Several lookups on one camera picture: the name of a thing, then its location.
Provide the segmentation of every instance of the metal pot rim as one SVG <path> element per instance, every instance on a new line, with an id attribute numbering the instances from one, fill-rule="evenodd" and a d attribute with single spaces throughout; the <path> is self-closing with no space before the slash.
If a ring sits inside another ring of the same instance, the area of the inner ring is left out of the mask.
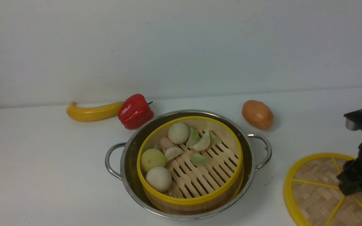
<path id="1" fill-rule="evenodd" d="M 128 184 L 128 181 L 127 181 L 127 177 L 125 175 L 125 153 L 127 152 L 128 148 L 129 148 L 129 145 L 130 145 L 130 141 L 134 140 L 136 135 L 139 133 L 139 131 L 141 131 L 146 125 L 154 122 L 155 120 L 157 120 L 158 118 L 161 118 L 161 117 L 166 117 L 168 115 L 172 115 L 172 114 L 176 114 L 176 113 L 182 113 L 182 112 L 197 112 L 197 113 L 205 113 L 205 114 L 209 114 L 209 115 L 212 115 L 212 116 L 215 116 L 215 117 L 219 117 L 219 118 L 222 118 L 223 120 L 226 120 L 227 122 L 229 122 L 231 125 L 233 125 L 241 134 L 244 134 L 241 129 L 231 120 L 229 120 L 228 118 L 224 117 L 224 116 L 221 116 L 219 114 L 215 114 L 213 112 L 209 112 L 209 111 L 204 111 L 204 110 L 194 110 L 194 109 L 190 109 L 190 110 L 177 110 L 177 111 L 172 111 L 172 112 L 169 112 L 169 113 L 166 113 L 166 114 L 163 114 L 163 115 L 160 115 L 158 116 L 157 118 L 154 118 L 150 121 L 148 121 L 147 123 L 145 123 L 142 127 L 140 127 L 138 130 L 136 130 L 132 136 L 129 138 L 128 142 L 125 144 L 125 143 L 120 143 L 118 145 L 120 146 L 125 146 L 123 151 L 122 151 L 122 154 L 121 154 L 121 162 L 120 162 L 120 173 L 121 175 L 119 175 L 118 173 L 116 173 L 110 166 L 109 166 L 109 157 L 110 157 L 110 154 L 112 152 L 113 149 L 119 147 L 118 145 L 116 147 L 112 147 L 108 152 L 107 152 L 107 155 L 106 155 L 106 159 L 105 159 L 105 163 L 106 163 L 106 168 L 108 169 L 109 173 L 111 173 L 113 176 L 116 176 L 118 179 L 121 179 L 124 186 L 125 186 L 125 189 L 127 190 L 127 192 L 129 193 L 129 195 L 132 197 L 133 200 L 135 200 L 140 206 L 142 206 L 144 209 L 148 210 L 149 212 L 151 213 L 154 213 L 156 215 L 159 215 L 159 216 L 162 216 L 162 217 L 166 217 L 166 218 L 170 218 L 170 219 L 177 219 L 177 220 L 193 220 L 193 219 L 199 219 L 199 218 L 206 218 L 206 217 L 209 217 L 209 216 L 212 216 L 212 215 L 215 215 L 227 208 L 229 208 L 231 205 L 233 205 L 235 202 L 237 202 L 237 200 L 239 200 L 244 194 L 245 192 L 248 190 L 248 188 L 250 187 L 251 183 L 252 183 L 252 180 L 254 178 L 254 175 L 255 175 L 255 172 L 259 169 L 261 169 L 263 166 L 265 166 L 270 158 L 272 157 L 272 148 L 270 146 L 270 143 L 268 142 L 268 140 L 261 136 L 261 135 L 254 135 L 254 134 L 250 134 L 250 135 L 247 135 L 247 136 L 244 136 L 245 137 L 245 140 L 247 141 L 248 143 L 248 146 L 251 147 L 250 145 L 250 141 L 248 139 L 248 137 L 252 137 L 252 138 L 258 138 L 260 140 L 262 140 L 267 148 L 267 157 L 266 159 L 261 162 L 258 166 L 255 166 L 255 153 L 253 151 L 251 151 L 251 156 L 252 156 L 252 169 L 251 169 L 251 173 L 250 173 L 250 176 L 245 184 L 245 186 L 243 187 L 243 189 L 239 192 L 239 194 L 232 200 L 230 200 L 228 203 L 226 203 L 225 205 L 217 208 L 217 209 L 214 209 L 210 212 L 206 212 L 206 213 L 200 213 L 200 214 L 195 214 L 195 215 L 174 215 L 174 214 L 170 214 L 170 213 L 165 213 L 163 211 L 160 211 L 158 209 L 155 209 L 149 205 L 147 205 L 145 202 L 143 202 L 141 199 L 139 199 L 139 197 L 135 194 L 135 192 L 131 189 L 131 187 L 129 186 Z"/>

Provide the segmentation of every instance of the bamboo steamer lid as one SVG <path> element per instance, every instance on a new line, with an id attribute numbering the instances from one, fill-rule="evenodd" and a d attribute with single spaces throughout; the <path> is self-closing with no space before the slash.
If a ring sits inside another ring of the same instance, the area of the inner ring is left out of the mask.
<path id="1" fill-rule="evenodd" d="M 344 196 L 336 176 L 353 159 L 319 153 L 299 160 L 284 182 L 287 211 L 298 226 L 362 226 L 362 193 Z"/>

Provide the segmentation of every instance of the toy banana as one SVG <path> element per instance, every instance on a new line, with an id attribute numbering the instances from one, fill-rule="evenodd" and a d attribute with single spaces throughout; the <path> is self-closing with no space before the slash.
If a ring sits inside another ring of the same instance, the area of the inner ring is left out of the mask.
<path id="1" fill-rule="evenodd" d="M 96 121 L 118 115 L 123 101 L 107 104 L 99 107 L 77 107 L 71 102 L 66 108 L 66 114 L 76 121 Z"/>

